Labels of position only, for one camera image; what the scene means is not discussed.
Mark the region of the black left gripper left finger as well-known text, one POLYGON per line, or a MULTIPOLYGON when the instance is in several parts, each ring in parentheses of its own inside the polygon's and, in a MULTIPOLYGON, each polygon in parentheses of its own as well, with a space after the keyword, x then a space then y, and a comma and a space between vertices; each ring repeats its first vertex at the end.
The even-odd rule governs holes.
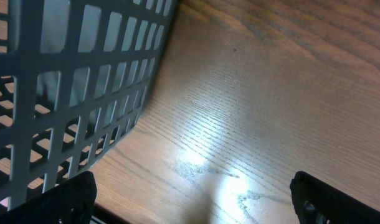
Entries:
POLYGON ((0 215, 0 224, 89 224, 96 196, 94 175, 85 171, 0 215))

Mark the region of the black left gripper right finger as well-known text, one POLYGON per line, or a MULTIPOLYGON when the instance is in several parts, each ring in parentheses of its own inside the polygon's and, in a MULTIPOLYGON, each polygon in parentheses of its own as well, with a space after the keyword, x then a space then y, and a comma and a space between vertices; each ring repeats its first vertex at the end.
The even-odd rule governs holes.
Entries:
POLYGON ((304 171, 296 172, 290 190, 300 223, 380 223, 380 211, 304 171))

